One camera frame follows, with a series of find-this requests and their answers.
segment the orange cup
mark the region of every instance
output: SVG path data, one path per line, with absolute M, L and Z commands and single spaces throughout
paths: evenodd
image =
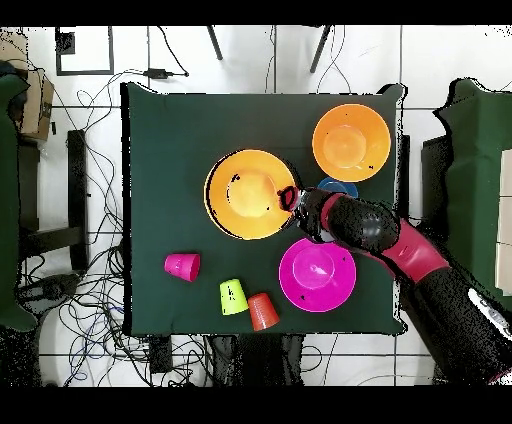
M 267 293 L 255 294 L 249 298 L 247 303 L 249 304 L 254 331 L 264 330 L 279 322 L 277 312 Z

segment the pink cup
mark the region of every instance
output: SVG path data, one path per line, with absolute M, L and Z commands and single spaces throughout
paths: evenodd
M 174 277 L 191 283 L 199 274 L 199 264 L 197 253 L 173 253 L 165 258 L 164 269 Z

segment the green cloth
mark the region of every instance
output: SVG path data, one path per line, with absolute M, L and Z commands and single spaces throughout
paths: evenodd
M 512 297 L 495 287 L 501 152 L 512 149 L 512 96 L 483 91 L 473 80 L 452 83 L 439 111 L 453 145 L 445 176 L 447 247 L 489 294 L 512 312 Z
M 132 333 L 252 332 L 248 311 L 221 313 L 219 284 L 232 278 L 240 279 L 247 298 L 268 293 L 280 322 L 266 331 L 402 332 L 393 318 L 393 279 L 379 263 L 355 255 L 357 281 L 350 298 L 327 313 L 302 311 L 283 294 L 278 267 L 286 249 L 304 234 L 294 227 L 262 240 L 238 240 L 214 225 L 203 202 L 212 166 L 242 148 L 291 162 L 305 186 L 316 186 L 326 176 L 312 152 L 318 120 L 335 106 L 359 103 L 376 110 L 392 134 L 388 161 L 357 184 L 360 197 L 393 203 L 396 106 L 402 94 L 400 85 L 392 85 L 382 94 L 361 96 L 160 95 L 128 84 Z M 174 252 L 201 254 L 194 283 L 164 271 L 166 255 Z
M 28 88 L 16 75 L 0 77 L 0 325 L 30 331 L 37 321 L 16 302 L 18 281 L 19 215 L 18 138 L 7 108 L 10 100 Z

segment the metal table leg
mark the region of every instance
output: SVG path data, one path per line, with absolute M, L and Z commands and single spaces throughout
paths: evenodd
M 322 32 L 322 36 L 320 37 L 320 42 L 318 43 L 318 47 L 316 49 L 315 58 L 313 59 L 313 63 L 311 64 L 311 69 L 309 72 L 312 74 L 316 71 L 316 66 L 318 65 L 318 61 L 320 56 L 322 55 L 322 51 L 325 46 L 325 42 L 327 41 L 327 37 L 329 36 L 329 32 L 331 31 L 332 25 L 325 25 L 324 31 Z
M 220 52 L 219 43 L 217 41 L 217 37 L 215 36 L 213 25 L 206 25 L 206 28 L 208 28 L 208 34 L 210 34 L 210 39 L 212 40 L 213 48 L 215 49 L 217 59 L 222 60 L 222 53 Z

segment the orange plate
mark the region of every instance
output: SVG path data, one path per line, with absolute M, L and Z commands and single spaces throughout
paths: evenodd
M 367 106 L 349 104 L 327 112 L 313 133 L 313 154 L 332 178 L 357 182 L 374 176 L 386 162 L 391 136 L 384 119 Z
M 210 219 L 230 236 L 260 239 L 278 232 L 291 214 L 279 208 L 277 191 L 295 185 L 278 158 L 262 150 L 238 150 L 220 159 L 204 185 Z

